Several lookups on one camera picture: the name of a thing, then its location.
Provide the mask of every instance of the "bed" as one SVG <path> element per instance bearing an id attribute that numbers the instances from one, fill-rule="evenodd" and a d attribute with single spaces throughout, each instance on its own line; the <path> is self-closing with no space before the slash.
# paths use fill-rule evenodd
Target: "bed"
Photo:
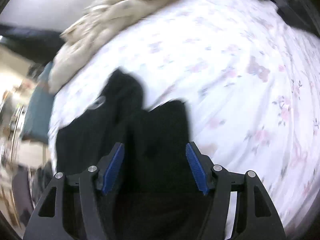
<path id="1" fill-rule="evenodd" d="M 320 40 L 289 27 L 261 0 L 178 0 L 127 28 L 56 95 L 55 140 L 121 66 L 144 88 L 144 107 L 180 98 L 191 140 L 227 170 L 254 170 L 287 234 L 320 186 Z M 227 238 L 236 194 L 231 195 Z"/>

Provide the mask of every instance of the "teal fabric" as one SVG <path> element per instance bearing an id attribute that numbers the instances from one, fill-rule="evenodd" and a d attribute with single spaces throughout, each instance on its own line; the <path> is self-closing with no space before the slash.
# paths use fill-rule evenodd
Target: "teal fabric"
<path id="1" fill-rule="evenodd" d="M 38 81 L 48 82 L 52 62 L 48 63 Z M 31 139 L 48 144 L 49 122 L 54 96 L 41 85 L 36 86 L 28 105 L 24 125 L 21 131 L 22 140 Z"/>

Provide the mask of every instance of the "silver rivet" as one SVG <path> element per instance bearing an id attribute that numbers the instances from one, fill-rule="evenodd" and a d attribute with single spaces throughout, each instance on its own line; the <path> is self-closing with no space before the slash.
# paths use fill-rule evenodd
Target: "silver rivet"
<path id="1" fill-rule="evenodd" d="M 96 171 L 97 170 L 97 167 L 96 166 L 90 166 L 89 168 L 88 168 L 88 171 L 90 171 L 90 172 L 94 172 L 94 171 Z"/>
<path id="2" fill-rule="evenodd" d="M 57 179 L 61 179 L 63 177 L 63 173 L 62 172 L 58 172 L 58 173 L 56 173 L 55 177 Z"/>
<path id="3" fill-rule="evenodd" d="M 248 171 L 248 176 L 254 178 L 256 176 L 256 173 L 254 171 Z"/>
<path id="4" fill-rule="evenodd" d="M 221 167 L 220 165 L 214 165 L 214 166 L 213 166 L 213 169 L 214 169 L 215 171 L 222 171 L 222 167 Z"/>

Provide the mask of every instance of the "blue gripper pad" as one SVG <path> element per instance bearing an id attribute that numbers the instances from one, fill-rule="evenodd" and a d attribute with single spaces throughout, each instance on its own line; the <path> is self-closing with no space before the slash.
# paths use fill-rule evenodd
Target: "blue gripper pad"
<path id="1" fill-rule="evenodd" d="M 112 191 L 112 188 L 118 177 L 122 162 L 124 159 L 124 144 L 116 143 L 109 153 L 100 159 L 98 163 L 99 177 L 97 189 L 103 194 Z"/>
<path id="2" fill-rule="evenodd" d="M 198 189 L 207 195 L 214 188 L 211 167 L 213 163 L 206 155 L 202 155 L 194 142 L 186 145 L 186 157 L 197 183 Z"/>

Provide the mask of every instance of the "beige fabric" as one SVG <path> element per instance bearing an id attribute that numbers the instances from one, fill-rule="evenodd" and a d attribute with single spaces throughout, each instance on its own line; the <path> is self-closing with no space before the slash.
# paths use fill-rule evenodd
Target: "beige fabric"
<path id="1" fill-rule="evenodd" d="M 96 0 L 85 15 L 66 29 L 66 43 L 54 59 L 49 91 L 56 94 L 106 42 L 173 0 Z"/>

